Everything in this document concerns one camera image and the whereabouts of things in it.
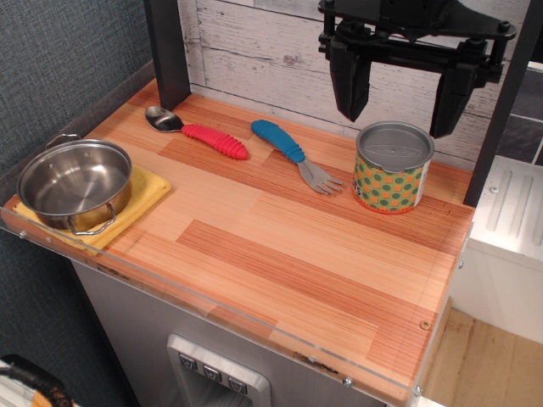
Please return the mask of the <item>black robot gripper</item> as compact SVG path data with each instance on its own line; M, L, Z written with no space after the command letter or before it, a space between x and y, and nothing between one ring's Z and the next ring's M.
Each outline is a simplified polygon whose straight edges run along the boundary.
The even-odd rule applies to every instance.
M366 107L372 61L441 73L429 134L449 136L475 83L497 83L516 28L459 1L321 1L319 51L330 62L338 111Z

